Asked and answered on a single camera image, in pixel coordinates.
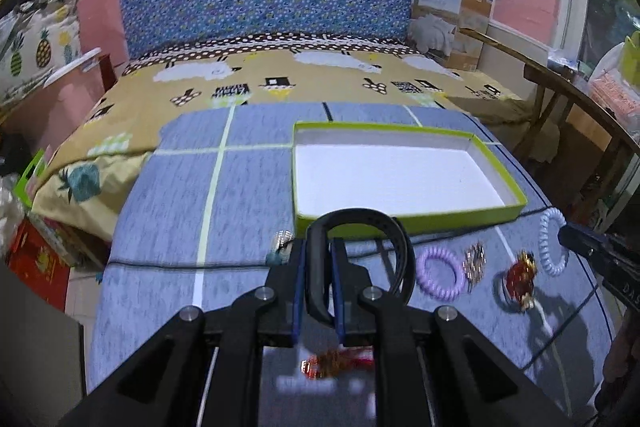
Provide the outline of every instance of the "pillow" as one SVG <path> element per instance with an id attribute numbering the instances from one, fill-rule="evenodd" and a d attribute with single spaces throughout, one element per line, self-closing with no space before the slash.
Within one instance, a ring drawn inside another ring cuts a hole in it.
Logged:
<path id="1" fill-rule="evenodd" d="M 0 20 L 0 113 L 81 54 L 78 0 L 35 0 Z"/>

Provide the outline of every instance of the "bed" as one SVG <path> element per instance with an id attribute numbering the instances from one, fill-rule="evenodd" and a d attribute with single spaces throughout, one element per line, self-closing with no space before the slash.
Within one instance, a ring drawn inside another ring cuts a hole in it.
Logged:
<path id="1" fill-rule="evenodd" d="M 435 126 L 472 132 L 487 144 L 527 196 L 520 217 L 480 232 L 421 235 L 414 243 L 434 241 L 461 253 L 482 241 L 486 275 L 454 306 L 567 414 L 587 402 L 600 381 L 612 330 L 591 269 L 572 255 L 558 279 L 540 273 L 542 313 L 513 312 L 500 299 L 500 278 L 513 257 L 521 249 L 537 251 L 540 214 L 550 204 L 540 188 L 482 124 L 462 112 L 334 101 L 231 105 L 183 114 L 164 126 L 114 232 L 89 355 L 89 390 L 182 306 L 223 307 L 264 282 L 266 267 L 228 264 L 263 263 L 273 235 L 293 230 L 290 147 L 293 123 L 300 120 Z M 348 251 L 371 253 L 358 262 L 374 284 L 388 287 L 385 264 L 393 256 L 376 254 L 381 246 L 352 242 Z M 213 266 L 196 271 L 148 263 Z M 416 288 L 410 304 L 433 310 L 441 302 Z M 566 329 L 555 343 L 539 353 L 561 327 Z M 300 373 L 303 359 L 336 342 L 335 333 L 309 319 L 295 350 L 266 351 L 260 425 L 374 425 L 371 374 L 309 381 Z"/>
<path id="2" fill-rule="evenodd" d="M 140 169 L 169 124 L 191 112 L 293 102 L 458 109 L 451 100 L 469 98 L 519 100 L 482 73 L 446 70 L 395 39 L 276 32 L 171 46 L 129 64 L 52 158 L 33 209 L 111 241 Z"/>

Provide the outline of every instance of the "white spiral hair tie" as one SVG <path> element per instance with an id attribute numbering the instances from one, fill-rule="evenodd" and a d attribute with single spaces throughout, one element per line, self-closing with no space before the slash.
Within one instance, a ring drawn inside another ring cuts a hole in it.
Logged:
<path id="1" fill-rule="evenodd" d="M 548 208 L 542 213 L 540 217 L 540 242 L 538 247 L 540 249 L 540 264 L 544 271 L 551 277 L 558 277 L 566 268 L 566 264 L 569 262 L 569 251 L 560 246 L 560 262 L 555 264 L 551 261 L 549 256 L 549 220 L 553 219 L 558 223 L 559 227 L 566 225 L 566 220 L 562 215 L 562 212 L 557 208 Z"/>

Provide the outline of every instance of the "red ornament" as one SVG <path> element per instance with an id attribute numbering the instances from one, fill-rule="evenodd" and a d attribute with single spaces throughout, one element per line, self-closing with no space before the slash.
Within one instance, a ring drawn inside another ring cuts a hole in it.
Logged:
<path id="1" fill-rule="evenodd" d="M 373 350 L 370 347 L 330 349 L 300 364 L 300 371 L 310 380 L 336 377 L 349 369 L 373 369 Z"/>
<path id="2" fill-rule="evenodd" d="M 533 308 L 533 279 L 536 273 L 538 273 L 538 268 L 533 254 L 522 251 L 504 278 L 504 288 L 507 295 L 518 304 L 521 311 Z"/>

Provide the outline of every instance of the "black cable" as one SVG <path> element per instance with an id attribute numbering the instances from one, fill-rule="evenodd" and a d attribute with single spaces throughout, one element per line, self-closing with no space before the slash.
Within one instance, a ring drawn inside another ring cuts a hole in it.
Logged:
<path id="1" fill-rule="evenodd" d="M 109 261 L 107 266 L 126 266 L 127 268 L 140 268 L 151 270 L 168 270 L 168 271 L 214 271 L 214 270 L 250 270 L 250 269 L 269 269 L 265 263 L 202 263 L 202 264 L 187 264 L 187 263 L 151 263 L 147 261 L 121 261 L 114 260 Z"/>
<path id="2" fill-rule="evenodd" d="M 394 280 L 391 281 L 391 286 L 389 287 L 389 293 L 399 295 L 402 299 L 402 302 L 404 302 L 404 304 L 409 304 L 409 299 L 411 298 L 411 292 L 413 291 L 413 288 L 411 288 L 407 296 L 406 290 L 408 289 L 408 285 L 404 284 L 404 277 L 406 275 L 406 268 L 407 266 L 409 266 L 409 261 L 408 261 L 409 255 L 413 255 L 415 259 L 415 253 L 414 253 L 414 249 L 411 248 L 411 240 L 406 235 L 406 232 L 404 231 L 404 228 L 402 227 L 402 225 L 400 225 L 400 221 L 398 221 L 396 218 L 392 218 L 392 221 L 396 223 L 396 225 L 398 226 L 398 229 L 401 230 L 401 237 L 402 237 L 401 244 L 404 246 L 404 249 L 401 248 L 400 251 L 396 251 L 396 277 Z"/>
<path id="3" fill-rule="evenodd" d="M 400 220 L 397 217 L 392 218 L 398 228 L 402 231 L 402 235 L 404 235 L 404 241 L 406 243 L 406 256 L 404 260 L 404 266 L 402 266 L 402 289 L 400 290 L 400 297 L 404 304 L 409 304 L 411 300 L 411 295 L 414 292 L 415 287 L 415 251 L 414 245 L 411 242 L 411 237 L 407 233 L 405 227 L 400 223 Z M 398 271 L 398 261 L 396 260 L 396 272 Z"/>
<path id="4" fill-rule="evenodd" d="M 545 206 L 543 208 L 538 208 L 536 210 L 529 210 L 527 212 L 521 213 L 516 219 L 520 217 L 528 217 L 533 216 L 534 214 L 539 214 L 544 212 L 551 206 Z M 485 227 L 475 227 L 472 229 L 459 229 L 454 233 L 447 233 L 446 235 L 438 235 L 437 237 L 430 237 L 429 239 L 421 239 L 420 241 L 410 242 L 411 247 L 420 247 L 421 245 L 428 245 L 430 243 L 436 243 L 436 241 L 442 241 L 444 239 L 455 239 L 456 237 L 460 237 L 461 235 L 466 235 L 467 233 L 473 232 L 481 232 L 482 230 L 489 230 L 493 228 L 494 225 L 488 225 Z M 279 250 L 286 248 L 292 243 L 293 240 L 287 241 Z M 393 253 L 393 248 L 383 248 L 382 250 L 371 250 L 362 253 L 354 253 L 349 256 L 349 259 L 353 261 L 357 261 L 359 259 L 366 259 L 368 257 L 374 257 L 381 253 Z M 187 264 L 187 263 L 153 263 L 151 261 L 123 261 L 123 260 L 109 260 L 107 266 L 126 266 L 129 268 L 140 268 L 140 269 L 155 269 L 155 270 L 168 270 L 168 271 L 181 271 L 181 270 L 191 270 L 191 271 L 216 271 L 216 270 L 251 270 L 251 269 L 269 269 L 265 263 L 202 263 L 202 264 Z"/>
<path id="5" fill-rule="evenodd" d="M 572 320 L 574 320 L 575 317 L 578 316 L 578 314 L 582 311 L 582 309 L 587 305 L 587 303 L 591 300 L 591 298 L 596 295 L 596 291 L 597 289 L 600 287 L 600 284 L 596 284 L 593 289 L 591 290 L 591 292 L 587 295 L 587 298 L 582 301 L 582 303 L 574 310 L 574 312 L 569 315 L 569 318 L 567 320 L 565 320 L 564 323 L 562 323 L 562 325 L 554 332 L 554 334 L 549 338 L 548 341 L 546 341 L 545 345 L 542 346 L 542 348 L 535 354 L 533 355 L 533 357 L 531 357 L 531 360 L 529 360 L 529 362 L 527 362 L 525 365 L 522 366 L 522 370 L 526 371 L 529 367 L 531 367 L 534 363 L 536 363 L 536 360 L 539 359 L 542 354 L 548 349 L 548 347 L 560 336 L 562 335 L 562 332 L 569 326 L 569 324 L 571 323 Z"/>
<path id="6" fill-rule="evenodd" d="M 329 111 L 329 106 L 327 105 L 326 102 L 322 102 L 322 107 L 324 107 L 324 113 L 326 115 L 326 119 L 330 122 L 334 121 L 334 116 L 331 114 L 331 111 Z"/>

